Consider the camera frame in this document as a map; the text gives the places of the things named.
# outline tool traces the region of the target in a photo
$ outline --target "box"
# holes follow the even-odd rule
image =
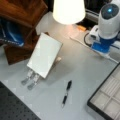
[[[87,105],[106,120],[120,120],[120,63],[90,97]]]

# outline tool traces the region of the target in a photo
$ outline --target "table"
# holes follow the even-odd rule
[[[78,42],[64,38],[60,34],[62,28],[63,25],[54,21],[51,12],[42,18],[36,28],[38,34],[48,31],[51,37],[63,43],[59,52],[62,60],[45,80],[29,91],[27,86],[21,85],[28,72],[28,60],[9,66],[3,47],[0,47],[0,81],[42,120],[102,120],[86,103],[116,64]],[[62,108],[69,80],[73,84],[67,103]]]

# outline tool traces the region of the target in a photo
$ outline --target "black frame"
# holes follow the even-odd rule
[[[120,66],[120,63],[117,64],[117,66],[112,70],[112,72],[106,77],[106,79],[102,82],[102,84],[95,90],[95,92],[92,94],[92,96],[87,101],[87,105],[92,108],[95,112],[97,112],[99,115],[104,117],[106,120],[114,120],[110,116],[108,116],[106,113],[104,113],[102,110],[100,110],[98,107],[96,107],[94,104],[92,104],[90,101],[94,97],[94,95],[98,92],[100,87],[107,81],[107,79],[110,77],[110,75]]]

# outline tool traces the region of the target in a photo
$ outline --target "lamp shade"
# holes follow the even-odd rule
[[[65,25],[83,20],[85,17],[84,0],[54,0],[53,17]]]

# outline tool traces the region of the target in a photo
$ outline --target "metal grid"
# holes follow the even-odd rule
[[[0,82],[0,120],[40,120]]]

